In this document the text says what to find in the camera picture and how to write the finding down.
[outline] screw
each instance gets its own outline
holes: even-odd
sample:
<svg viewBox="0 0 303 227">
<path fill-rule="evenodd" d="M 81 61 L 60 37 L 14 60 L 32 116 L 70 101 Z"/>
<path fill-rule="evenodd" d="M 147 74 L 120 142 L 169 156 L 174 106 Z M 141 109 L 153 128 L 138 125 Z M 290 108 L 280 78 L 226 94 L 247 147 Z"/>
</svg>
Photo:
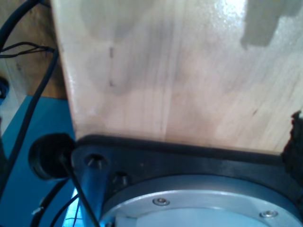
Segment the screw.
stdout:
<svg viewBox="0 0 303 227">
<path fill-rule="evenodd" d="M 152 200 L 153 204 L 157 205 L 157 206 L 167 206 L 170 204 L 170 201 L 166 200 L 165 198 L 157 198 L 157 199 L 153 199 Z"/>
<path fill-rule="evenodd" d="M 87 166 L 93 169 L 102 170 L 104 167 L 107 166 L 106 160 L 101 155 L 97 154 L 90 154 L 86 156 L 84 162 Z"/>
<path fill-rule="evenodd" d="M 262 217 L 262 218 L 274 218 L 277 215 L 278 215 L 278 212 L 276 212 L 274 210 L 267 210 L 267 211 L 260 213 L 260 217 Z"/>
</svg>

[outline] bolt head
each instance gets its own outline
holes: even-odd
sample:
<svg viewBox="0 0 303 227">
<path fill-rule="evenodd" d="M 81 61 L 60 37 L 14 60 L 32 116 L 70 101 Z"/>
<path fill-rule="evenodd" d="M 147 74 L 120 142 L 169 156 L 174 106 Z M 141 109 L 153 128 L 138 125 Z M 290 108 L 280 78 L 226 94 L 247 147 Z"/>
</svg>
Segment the bolt head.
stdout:
<svg viewBox="0 0 303 227">
<path fill-rule="evenodd" d="M 260 217 L 262 218 L 274 218 L 278 215 L 278 212 L 274 210 L 267 210 L 260 213 Z"/>
<path fill-rule="evenodd" d="M 167 206 L 170 204 L 170 201 L 166 200 L 165 198 L 156 198 L 152 200 L 153 204 L 157 206 Z"/>
</svg>

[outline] hole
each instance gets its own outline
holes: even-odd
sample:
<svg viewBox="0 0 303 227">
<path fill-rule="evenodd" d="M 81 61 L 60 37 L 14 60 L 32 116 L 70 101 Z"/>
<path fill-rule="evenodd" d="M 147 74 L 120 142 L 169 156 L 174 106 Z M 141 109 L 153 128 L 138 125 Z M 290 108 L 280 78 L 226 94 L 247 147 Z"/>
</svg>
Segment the hole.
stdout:
<svg viewBox="0 0 303 227">
<path fill-rule="evenodd" d="M 84 159 L 84 163 L 90 168 L 99 169 L 99 170 L 107 166 L 106 159 L 99 154 L 87 155 Z"/>
</svg>

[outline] plywood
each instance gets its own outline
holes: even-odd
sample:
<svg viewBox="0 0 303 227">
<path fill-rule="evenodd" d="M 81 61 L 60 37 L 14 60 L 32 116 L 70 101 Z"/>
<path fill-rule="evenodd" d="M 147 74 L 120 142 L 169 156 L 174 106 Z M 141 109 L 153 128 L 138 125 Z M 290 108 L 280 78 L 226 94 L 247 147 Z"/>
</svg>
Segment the plywood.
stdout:
<svg viewBox="0 0 303 227">
<path fill-rule="evenodd" d="M 303 107 L 301 0 L 52 0 L 77 138 L 279 153 Z"/>
<path fill-rule="evenodd" d="M 25 0 L 0 0 L 0 26 Z M 17 24 L 5 46 L 28 41 L 55 47 L 55 32 L 51 10 L 37 5 Z M 6 54 L 27 50 L 28 46 L 14 48 Z M 0 59 L 0 76 L 9 81 L 10 92 L 0 106 L 3 133 L 26 95 L 33 95 L 51 61 L 51 53 L 34 53 L 12 59 Z M 61 67 L 58 66 L 42 96 L 66 98 Z"/>
</svg>

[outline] metal disc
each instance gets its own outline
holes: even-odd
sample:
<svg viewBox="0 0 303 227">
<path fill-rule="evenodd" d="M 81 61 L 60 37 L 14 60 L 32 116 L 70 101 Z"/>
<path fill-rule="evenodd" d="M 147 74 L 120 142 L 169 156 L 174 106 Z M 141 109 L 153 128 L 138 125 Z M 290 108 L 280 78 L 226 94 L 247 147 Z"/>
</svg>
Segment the metal disc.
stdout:
<svg viewBox="0 0 303 227">
<path fill-rule="evenodd" d="M 143 217 L 179 209 L 182 213 L 189 209 L 209 213 L 208 217 L 228 212 L 270 227 L 303 226 L 297 208 L 277 192 L 244 180 L 212 175 L 162 177 L 128 187 L 105 203 L 102 220 L 108 223 L 116 217 L 132 218 L 133 225 L 129 226 L 137 227 L 134 223 Z M 159 227 L 163 221 L 153 220 Z"/>
</svg>

